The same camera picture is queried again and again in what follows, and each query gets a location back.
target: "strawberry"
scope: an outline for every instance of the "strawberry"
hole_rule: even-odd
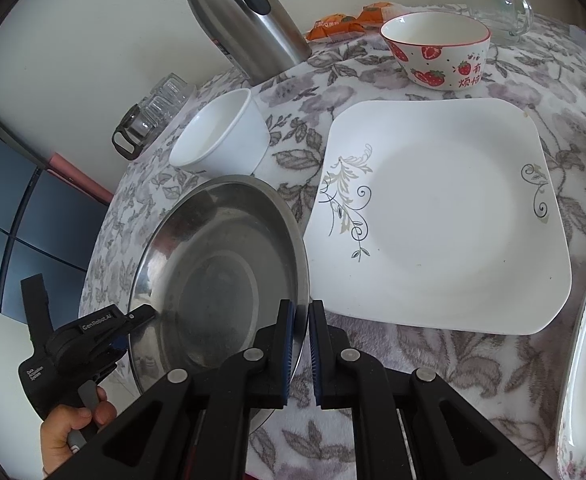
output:
[[[429,86],[440,86],[444,83],[444,74],[439,70],[429,70],[424,76]]]
[[[462,75],[469,75],[471,73],[471,65],[467,61],[463,61],[458,65],[458,72]]]
[[[422,57],[424,59],[435,59],[439,57],[442,53],[441,46],[423,46],[422,47]]]
[[[429,83],[429,80],[427,79],[425,73],[420,72],[419,70],[416,70],[414,68],[411,69],[411,73],[415,76],[416,79],[419,79],[423,83],[426,83],[427,85],[431,84],[431,83]]]
[[[400,47],[398,47],[395,43],[392,43],[391,41],[387,41],[387,43],[388,47],[391,49],[391,52],[395,57],[397,57],[400,61],[409,61],[408,57],[404,52],[402,52],[402,49]]]

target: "floral bowl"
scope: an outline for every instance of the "floral bowl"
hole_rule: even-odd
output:
[[[418,85],[457,91],[482,78],[491,32],[478,20],[436,10],[411,12],[389,20],[380,34]]]

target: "stainless steel basin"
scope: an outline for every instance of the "stainless steel basin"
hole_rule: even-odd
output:
[[[278,193],[250,176],[225,176],[183,198],[154,232],[137,268],[128,309],[158,316],[130,336],[140,391],[173,368],[197,373],[249,348],[275,323],[279,300],[294,301],[292,372],[307,326],[307,255]],[[271,410],[260,410],[251,429]]]

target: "table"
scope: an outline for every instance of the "table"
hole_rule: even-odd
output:
[[[240,86],[247,84],[237,70],[212,78],[199,88],[182,125],[204,104]],[[329,323],[345,329],[355,348],[387,367],[436,370],[557,477],[558,396],[586,288],[586,51],[569,38],[568,27],[536,16],[531,32],[517,46],[491,46],[481,83],[464,92],[439,92],[410,82],[377,34],[316,45],[307,62],[252,92],[271,133],[255,175],[278,190],[302,229],[317,192],[329,127],[349,106],[369,99],[491,96],[529,111],[547,156],[571,254],[571,295],[553,322],[531,336],[430,330],[336,315],[329,315]],[[165,132],[122,177],[90,261],[81,315],[110,303],[126,311],[151,234],[173,205],[203,182],[168,164],[179,131]],[[128,358],[116,373],[135,389]],[[307,344],[289,405],[250,436],[247,472],[260,480],[355,478],[350,416],[347,410],[321,412],[315,407]]]

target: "white wall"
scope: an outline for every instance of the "white wall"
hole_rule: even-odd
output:
[[[41,420],[28,402],[17,368],[33,355],[28,327],[0,314],[0,464],[11,478],[39,480]]]
[[[321,16],[381,0],[281,1],[307,30]],[[579,21],[575,0],[530,2]],[[0,27],[0,118],[44,156],[59,152],[115,190],[126,162],[110,134],[124,112],[169,72],[201,82],[226,67],[186,0],[20,0]]]

